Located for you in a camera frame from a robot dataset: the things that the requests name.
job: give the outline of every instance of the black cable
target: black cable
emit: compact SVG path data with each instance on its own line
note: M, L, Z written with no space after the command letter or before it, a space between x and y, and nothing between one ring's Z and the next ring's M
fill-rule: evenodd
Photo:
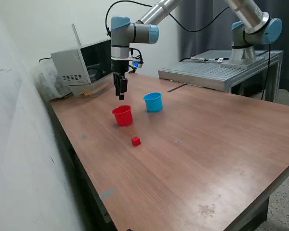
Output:
M135 4L138 4L138 5L141 5L141 6L146 6L146 7L152 7L151 5L147 5L147 4L143 4L143 3L140 3L140 2L136 2L136 1L132 1L132 0L120 0L120 1L116 1L114 2L113 4L111 4L111 6L108 8L107 10L107 13L106 13L106 17L105 17L105 27L106 27L106 31L107 31L107 35L111 37L111 31L109 29L109 27L107 26L107 19L108 19L108 14L110 12L110 9L116 5L117 3L120 3L120 2L131 2L131 3L135 3ZM209 24L207 24L204 28L201 28L199 30L189 30L189 29L186 29L175 17L173 17L172 14L169 14L171 18L174 19L174 21L185 31L188 31L188 32L199 32L201 30L204 30L205 28L207 28L208 26L210 26L225 10L227 10L229 7L226 7L225 9L223 9Z
M188 59L191 59L191 58L184 58L184 59L181 59L180 60L180 62L182 62L182 61L184 61L184 60L188 60ZM204 61L205 62L208 62L208 61L210 61L210 60L213 60L213 59L205 59Z
M188 59L191 59L191 58L184 58L184 59L181 59L180 62L184 61L184 60L188 60Z
M269 44L269 60L268 60L268 70L266 71L265 84L264 84L264 88L263 88L263 91L262 91L261 100L263 100L263 96L264 96L264 90L265 90L265 88L266 88L266 84L267 84L267 82L268 82L269 71L270 71L270 62L271 62L271 44Z
M178 22L178 20L175 19L175 17L173 17L171 14L170 17L174 19L174 21L176 21L177 24L179 24L179 26L183 29L183 30L186 30L188 32L199 32L201 30L204 30L205 28L207 28L208 26L210 26L225 10L227 10L229 7L226 7L225 9L223 9L209 24L207 24L204 28L201 28L199 30L189 30L189 29L186 29L184 26L182 26L181 23Z
M42 59L39 60L39 62L42 61L42 60L45 60L45 59L52 59L52 57L49 57L49 58L42 58Z
M147 5L147 4L143 4L143 3L136 2L136 1L131 1L131 0L120 0L120 1L116 1L116 2L112 3L111 6L108 8L107 13L106 13L106 17L105 17L105 27L106 27L107 35L108 35L109 37L111 37L111 31L109 30L109 27L107 26L108 14L109 14L109 12L110 12L110 9L111 9L114 5L116 5L117 3L120 3L120 2L130 2L130 3L135 3L135 4L138 4L138 5L141 5L141 6L152 7L151 5Z
M140 52L140 50L138 50L137 48L132 48L132 47L130 47L130 50L131 50L131 55L132 55L132 52L133 51L138 51L138 53L139 53L139 55L137 55L136 57L135 57L135 59L137 58L140 58L140 64L144 64L144 62L143 62L143 56L141 55L141 52Z

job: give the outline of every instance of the red cup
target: red cup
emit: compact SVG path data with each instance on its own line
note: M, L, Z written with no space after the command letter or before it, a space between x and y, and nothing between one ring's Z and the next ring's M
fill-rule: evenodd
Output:
M133 122L133 117L131 115L131 106L122 105L120 107L116 107L112 110L112 114L115 115L117 124L120 127L127 126Z

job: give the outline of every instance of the red cube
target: red cube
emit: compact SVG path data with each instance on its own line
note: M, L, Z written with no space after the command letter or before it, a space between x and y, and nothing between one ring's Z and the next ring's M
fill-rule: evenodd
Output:
M134 146L138 146L140 144L140 139L135 136L131 139L131 142L133 143Z

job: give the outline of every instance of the plastic cup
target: plastic cup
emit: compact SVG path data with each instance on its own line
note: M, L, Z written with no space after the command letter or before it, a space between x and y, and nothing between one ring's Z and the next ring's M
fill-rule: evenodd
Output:
M144 96L146 109L148 112L159 112L163 108L162 93L152 92Z
M127 126L133 122L133 117L131 115L131 106L122 105L120 107L116 107L112 110L112 114L115 115L117 124L120 127Z

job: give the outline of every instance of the white wall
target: white wall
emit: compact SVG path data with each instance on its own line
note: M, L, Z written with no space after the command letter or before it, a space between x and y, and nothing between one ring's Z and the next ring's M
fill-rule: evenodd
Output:
M39 58L77 45L72 23L77 26L82 44L107 39L105 15L113 2L115 0L0 0L0 14L26 65L32 68ZM139 2L154 4L158 0ZM132 3L119 3L110 12L109 26L113 15L129 16L134 22L147 10ZM179 60L177 24L167 17L158 27L157 44L135 45L144 57L144 67L138 73L157 77L160 68Z
M84 230L44 104L0 19L0 231Z

